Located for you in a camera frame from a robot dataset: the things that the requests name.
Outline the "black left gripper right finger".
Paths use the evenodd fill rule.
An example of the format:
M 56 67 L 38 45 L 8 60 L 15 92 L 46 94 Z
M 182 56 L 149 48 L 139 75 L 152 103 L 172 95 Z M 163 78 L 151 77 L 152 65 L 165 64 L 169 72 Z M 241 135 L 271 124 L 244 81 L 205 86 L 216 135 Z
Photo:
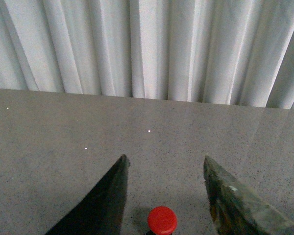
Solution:
M 218 234 L 294 235 L 294 222 L 209 156 L 205 156 L 203 174 Z

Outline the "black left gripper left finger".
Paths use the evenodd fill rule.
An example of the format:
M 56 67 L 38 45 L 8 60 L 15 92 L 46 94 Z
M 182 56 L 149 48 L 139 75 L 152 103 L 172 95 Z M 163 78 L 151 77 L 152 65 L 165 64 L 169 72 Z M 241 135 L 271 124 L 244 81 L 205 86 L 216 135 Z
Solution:
M 90 192 L 48 235 L 119 235 L 127 200 L 130 161 L 121 155 Z

